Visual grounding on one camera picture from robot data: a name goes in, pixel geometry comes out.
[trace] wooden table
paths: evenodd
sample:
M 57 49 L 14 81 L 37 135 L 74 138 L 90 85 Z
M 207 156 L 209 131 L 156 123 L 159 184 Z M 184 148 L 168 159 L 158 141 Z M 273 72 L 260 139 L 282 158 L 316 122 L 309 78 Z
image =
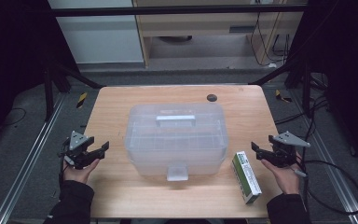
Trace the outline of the wooden table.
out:
M 215 175 L 191 175 L 188 181 L 168 182 L 166 176 L 140 176 L 130 163 L 124 139 L 130 109 L 140 104 L 204 103 L 217 96 L 225 112 L 227 157 Z M 269 134 L 277 134 L 266 98 L 258 86 L 143 86 L 102 88 L 85 135 L 94 136 L 94 150 L 110 142 L 105 159 L 89 177 L 95 190 L 92 217 L 112 218 L 231 218 L 267 217 L 267 202 L 281 193 L 272 173 L 255 159 L 251 141 L 269 149 Z M 230 166 L 244 150 L 262 195 L 245 204 Z

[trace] clear plastic container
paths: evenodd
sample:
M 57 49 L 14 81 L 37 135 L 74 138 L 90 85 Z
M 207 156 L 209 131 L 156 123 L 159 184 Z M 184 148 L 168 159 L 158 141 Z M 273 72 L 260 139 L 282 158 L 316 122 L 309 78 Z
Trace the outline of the clear plastic container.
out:
M 218 172 L 226 158 L 227 130 L 217 103 L 136 105 L 125 146 L 140 175 L 170 181 Z

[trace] gray carpet floor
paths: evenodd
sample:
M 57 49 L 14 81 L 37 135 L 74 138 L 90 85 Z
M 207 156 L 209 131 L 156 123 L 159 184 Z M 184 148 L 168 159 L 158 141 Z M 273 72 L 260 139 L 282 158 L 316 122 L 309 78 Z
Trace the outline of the gray carpet floor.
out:
M 156 53 L 154 59 L 163 53 Z M 158 70 L 156 64 L 151 68 L 140 71 L 120 70 L 112 72 L 84 73 L 84 76 L 107 86 L 120 85 L 169 85 L 169 84 L 213 84 L 229 83 L 244 84 L 255 81 L 271 71 L 271 68 L 253 67 L 233 68 L 221 64 L 220 67 L 204 69 L 202 66 L 188 69 L 169 70 L 163 67 Z M 275 91 L 281 90 L 286 96 L 296 98 L 301 92 L 301 87 L 287 91 L 283 84 L 284 76 L 272 80 L 263 87 L 271 114 L 275 120 L 287 118 L 300 113 L 296 102 L 287 103 L 275 97 Z M 70 79 L 72 89 L 69 93 L 54 92 L 56 98 L 64 95 L 62 110 L 48 135 L 46 143 L 42 147 L 40 155 L 26 185 L 17 200 L 10 220 L 21 220 L 21 223 L 40 223 L 48 211 L 58 201 L 58 172 L 59 159 L 57 152 L 61 149 L 62 142 L 71 131 L 83 133 L 87 125 L 90 112 L 98 95 L 98 90 L 85 86 L 74 79 Z M 88 94 L 85 104 L 76 108 L 78 98 L 82 92 Z M 312 98 L 322 96 L 320 91 L 312 91 Z M 7 196 L 17 173 L 26 160 L 33 143 L 38 136 L 45 118 L 45 101 L 43 86 L 37 86 L 19 94 L 15 100 L 13 110 L 7 116 L 5 124 L 0 130 L 0 205 Z M 358 156 L 350 153 L 350 144 L 346 135 L 340 129 L 339 121 L 330 112 L 328 106 L 324 106 L 315 113 L 316 131 L 313 136 L 320 135 L 334 163 L 345 169 L 358 182 Z M 305 136 L 308 130 L 306 119 L 298 119 L 277 125 L 279 132 L 289 131 L 297 136 Z M 310 143 L 315 146 L 315 140 L 311 137 Z M 319 160 L 320 154 L 315 148 L 307 150 L 307 159 Z M 343 209 L 342 203 L 332 185 L 330 176 L 325 166 L 308 166 L 310 172 L 310 189 L 318 198 L 332 206 Z M 350 218 L 332 212 L 319 205 L 314 199 L 309 198 L 310 216 L 313 223 L 352 223 Z M 265 219 L 249 220 L 250 223 L 266 223 Z

